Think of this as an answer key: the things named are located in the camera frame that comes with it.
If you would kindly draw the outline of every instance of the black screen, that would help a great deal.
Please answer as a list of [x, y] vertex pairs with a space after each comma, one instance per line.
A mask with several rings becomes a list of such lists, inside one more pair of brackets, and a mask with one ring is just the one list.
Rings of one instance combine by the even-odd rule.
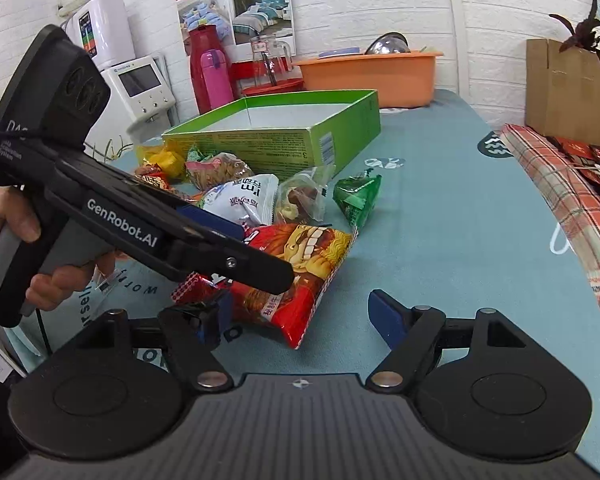
[[146, 92], [150, 88], [155, 88], [160, 85], [158, 76], [155, 75], [151, 65], [141, 66], [129, 72], [120, 74], [120, 81], [125, 86], [126, 93], [129, 97]]

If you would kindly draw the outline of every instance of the metal bowl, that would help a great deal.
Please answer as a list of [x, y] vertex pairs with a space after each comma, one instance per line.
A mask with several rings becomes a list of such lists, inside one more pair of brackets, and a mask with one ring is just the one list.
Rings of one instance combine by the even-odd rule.
[[407, 39], [400, 32], [388, 32], [375, 40], [365, 54], [403, 54], [411, 52]]

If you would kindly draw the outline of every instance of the gray ridged surface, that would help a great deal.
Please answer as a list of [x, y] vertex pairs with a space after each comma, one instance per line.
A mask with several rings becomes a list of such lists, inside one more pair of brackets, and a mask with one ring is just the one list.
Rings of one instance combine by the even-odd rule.
[[[304, 388], [293, 386], [305, 379]], [[600, 478], [566, 455], [536, 465], [467, 457], [433, 438], [395, 396], [355, 375], [247, 376], [199, 398], [185, 420], [144, 451], [103, 463], [33, 455], [10, 480], [575, 480]]]

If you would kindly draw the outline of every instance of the red plaid fabric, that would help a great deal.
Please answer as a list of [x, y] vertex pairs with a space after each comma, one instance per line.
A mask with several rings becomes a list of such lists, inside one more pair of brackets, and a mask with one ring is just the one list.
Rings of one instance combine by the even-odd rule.
[[600, 306], [599, 194], [554, 145], [532, 129], [506, 124], [500, 138], [560, 222]]

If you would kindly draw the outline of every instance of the pink thermos bottle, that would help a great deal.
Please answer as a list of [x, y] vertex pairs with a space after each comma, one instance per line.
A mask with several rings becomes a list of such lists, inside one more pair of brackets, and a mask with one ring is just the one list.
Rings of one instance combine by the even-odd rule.
[[200, 65], [211, 109], [214, 110], [233, 101], [234, 93], [231, 90], [229, 73], [222, 51], [207, 50], [200, 57]]

